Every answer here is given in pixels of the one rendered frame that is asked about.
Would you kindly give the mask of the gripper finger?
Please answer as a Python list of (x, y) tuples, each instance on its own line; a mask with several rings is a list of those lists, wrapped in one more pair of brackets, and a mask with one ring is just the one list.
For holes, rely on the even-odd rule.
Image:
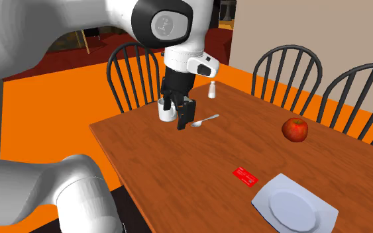
[(183, 130), (186, 124), (194, 121), (196, 101), (186, 100), (176, 104), (176, 110), (178, 112), (178, 130)]
[(174, 97), (174, 94), (172, 92), (163, 92), (163, 109), (165, 111), (168, 111), (172, 107), (172, 98)]

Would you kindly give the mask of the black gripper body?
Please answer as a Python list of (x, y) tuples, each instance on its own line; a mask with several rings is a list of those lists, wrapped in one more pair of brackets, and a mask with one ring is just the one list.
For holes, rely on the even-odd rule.
[(184, 97), (188, 97), (194, 82), (195, 74), (175, 71), (166, 66), (160, 92), (165, 99), (173, 98), (183, 101)]

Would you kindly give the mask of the white mug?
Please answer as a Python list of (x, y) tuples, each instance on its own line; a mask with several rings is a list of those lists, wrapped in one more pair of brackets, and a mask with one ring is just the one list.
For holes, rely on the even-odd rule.
[(164, 122), (172, 122), (176, 120), (177, 111), (176, 106), (173, 102), (171, 102), (171, 108), (167, 111), (164, 110), (164, 99), (160, 98), (158, 100), (158, 114), (159, 119)]

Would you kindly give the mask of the silver spoon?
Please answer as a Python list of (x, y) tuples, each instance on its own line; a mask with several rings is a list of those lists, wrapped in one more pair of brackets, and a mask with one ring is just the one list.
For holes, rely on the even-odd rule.
[(202, 125), (202, 122), (206, 121), (206, 120), (211, 120), (211, 119), (214, 119), (214, 118), (217, 118), (219, 116), (219, 114), (216, 114), (216, 115), (213, 115), (213, 116), (210, 116), (208, 118), (205, 118), (203, 120), (199, 120), (199, 121), (196, 121), (196, 122), (193, 122), (191, 124), (192, 127), (200, 127)]

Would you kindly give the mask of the wooden dining table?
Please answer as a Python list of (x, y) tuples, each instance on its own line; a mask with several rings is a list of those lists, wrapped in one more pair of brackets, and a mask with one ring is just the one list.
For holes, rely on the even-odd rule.
[(276, 233), (251, 200), (280, 173), (339, 211), (334, 233), (373, 233), (373, 146), (312, 120), (293, 143), (281, 131), (292, 112), (223, 83), (207, 91), (190, 93), (195, 117), (219, 116), (197, 128), (162, 122), (156, 103), (90, 126), (153, 233)]

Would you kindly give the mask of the black spindle-back chair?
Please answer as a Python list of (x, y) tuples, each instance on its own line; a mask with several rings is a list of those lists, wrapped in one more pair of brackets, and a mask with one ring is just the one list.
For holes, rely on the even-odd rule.
[(116, 87), (113, 83), (113, 79), (111, 77), (111, 70), (115, 68), (115, 71), (118, 75), (118, 81), (121, 86), (121, 90), (123, 92), (124, 100), (127, 104), (128, 110), (131, 111), (133, 109), (131, 104), (131, 99), (129, 97), (129, 92), (127, 90), (127, 86), (125, 85), (125, 80), (123, 78), (123, 74), (118, 62), (117, 55), (121, 52), (123, 55), (123, 60), (126, 65), (127, 74), (129, 76), (130, 81), (130, 88), (131, 93), (133, 94), (134, 103), (136, 108), (141, 107), (142, 105), (139, 102), (138, 91), (136, 90), (136, 85), (134, 82), (134, 75), (133, 69), (131, 68), (129, 62), (129, 53), (128, 49), (134, 49), (134, 56), (136, 58), (136, 65), (139, 74), (139, 81), (141, 87), (141, 96), (144, 100), (144, 105), (148, 105), (154, 102), (157, 102), (159, 98), (161, 98), (162, 94), (160, 92), (161, 84), (160, 84), (160, 68), (158, 64), (158, 60), (154, 53), (147, 47), (143, 46), (138, 42), (127, 42), (119, 47), (117, 47), (110, 55), (107, 68), (106, 68), (106, 76), (107, 82), (109, 84), (109, 88), (112, 91), (113, 97), (115, 102), (119, 108), (120, 113), (124, 113), (125, 110), (123, 108), (122, 102), (119, 98), (117, 93)]
[(279, 83), (279, 80), (280, 80), (280, 77), (281, 77), (281, 74), (282, 74), (282, 70), (283, 70), (283, 67), (284, 67), (284, 62), (286, 60), (286, 55), (287, 55), (289, 50), (297, 50), (297, 57), (296, 57), (295, 62), (293, 64), (292, 72), (291, 72), (290, 78), (288, 80), (288, 83), (286, 84), (286, 90), (285, 90), (284, 97), (283, 97), (281, 105), (280, 105), (281, 108), (285, 107), (286, 101), (288, 99), (288, 95), (290, 93), (290, 89), (292, 88), (292, 84), (293, 84), (293, 81), (295, 79), (295, 75), (297, 74), (299, 64), (300, 64), (301, 59), (302, 59), (304, 54), (309, 56), (309, 63), (308, 63), (308, 65), (307, 65), (307, 67), (306, 67), (306, 69), (303, 73), (303, 77), (301, 79), (299, 87), (297, 87), (297, 92), (295, 94), (292, 105), (290, 107), (291, 112), (293, 112), (295, 110), (297, 102), (298, 102), (298, 100), (301, 96), (301, 93), (303, 91), (303, 88), (305, 87), (305, 84), (307, 82), (307, 79), (309, 77), (309, 74), (311, 73), (311, 70), (312, 70), (313, 66), (315, 66), (316, 69), (317, 69), (317, 77), (315, 79), (315, 83), (312, 87), (312, 90), (309, 92), (309, 94), (307, 96), (307, 99), (302, 106), (301, 111), (299, 112), (299, 115), (303, 116), (304, 113), (306, 112), (313, 96), (315, 95), (316, 91), (318, 90), (318, 87), (319, 87), (319, 85), (321, 83), (321, 80), (322, 80), (322, 77), (323, 77), (323, 67), (322, 67), (320, 59), (318, 58), (318, 56), (314, 52), (312, 52), (310, 49), (308, 49), (304, 46), (295, 45), (295, 44), (288, 44), (288, 45), (275, 47), (275, 48), (269, 50), (267, 53), (265, 53), (257, 61), (256, 65), (254, 67), (254, 70), (253, 70), (253, 73), (252, 73), (252, 83), (251, 83), (250, 94), (252, 96), (255, 96), (258, 70), (260, 69), (260, 66), (262, 65), (262, 63), (264, 61), (266, 61), (266, 69), (265, 69), (264, 76), (263, 76), (262, 88), (261, 88), (261, 94), (260, 94), (260, 98), (262, 100), (264, 100), (265, 93), (266, 93), (266, 88), (267, 88), (268, 80), (269, 80), (270, 68), (271, 68), (271, 65), (272, 65), (272, 58), (273, 58), (273, 56), (276, 52), (281, 51), (282, 53), (281, 53), (281, 56), (280, 56), (280, 63), (278, 65), (278, 70), (277, 70), (277, 73), (276, 73), (276, 78), (274, 80), (274, 86), (273, 86), (273, 90), (272, 90), (271, 97), (270, 97), (270, 103), (274, 102), (276, 92), (277, 92), (277, 89), (278, 89), (278, 83)]
[[(343, 134), (348, 134), (349, 130), (351, 129), (351, 126), (353, 125), (353, 122), (366, 98), (366, 96), (370, 92), (370, 88), (373, 84), (373, 63), (364, 64), (361, 66), (357, 66), (355, 68), (352, 68), (335, 78), (326, 88), (322, 98), (321, 103), (319, 105), (319, 110), (317, 113), (316, 122), (321, 123), (323, 120), (323, 116), (325, 113), (325, 109), (327, 106), (327, 101), (329, 100), (329, 95), (333, 91), (333, 89), (343, 80), (346, 80), (346, 83), (343, 87), (341, 96), (339, 98), (339, 101), (337, 102), (337, 106), (335, 108), (334, 113), (332, 114), (331, 121), (329, 124), (329, 128), (334, 129), (334, 127), (337, 124), (337, 121), (341, 115), (341, 111), (345, 105), (345, 101), (347, 99), (347, 96), (352, 88), (353, 81), (357, 75), (357, 73), (364, 71), (364, 70), (370, 70), (370, 73), (368, 77), (366, 78), (366, 82), (364, 84), (364, 87), (360, 91), (360, 95), (358, 96), (358, 99), (356, 100), (354, 107), (351, 110), (351, 113), (348, 116), (348, 120), (346, 121), (344, 128), (342, 130)], [(364, 137), (367, 135), (368, 131), (373, 125), (373, 111), (371, 112), (370, 116), (368, 117), (368, 120), (366, 121), (366, 124), (362, 127), (360, 130), (360, 134), (358, 135), (357, 139), (360, 141), (364, 140)]]

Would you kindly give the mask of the red card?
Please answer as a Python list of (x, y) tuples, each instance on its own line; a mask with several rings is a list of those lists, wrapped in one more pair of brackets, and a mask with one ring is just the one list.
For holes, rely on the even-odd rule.
[(233, 175), (239, 178), (248, 187), (252, 187), (255, 183), (258, 182), (258, 178), (253, 176), (253, 174), (245, 170), (243, 167), (238, 167), (236, 170), (234, 170)]

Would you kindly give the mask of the red apple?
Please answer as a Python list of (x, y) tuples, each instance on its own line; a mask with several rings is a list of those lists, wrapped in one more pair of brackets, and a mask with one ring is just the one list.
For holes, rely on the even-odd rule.
[(291, 142), (303, 142), (307, 138), (308, 125), (300, 118), (290, 118), (282, 125), (282, 134)]

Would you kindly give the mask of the white square plate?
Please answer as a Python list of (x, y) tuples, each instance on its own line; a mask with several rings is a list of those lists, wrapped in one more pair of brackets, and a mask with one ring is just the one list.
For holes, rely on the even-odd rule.
[(279, 233), (331, 233), (339, 211), (280, 173), (251, 200)]

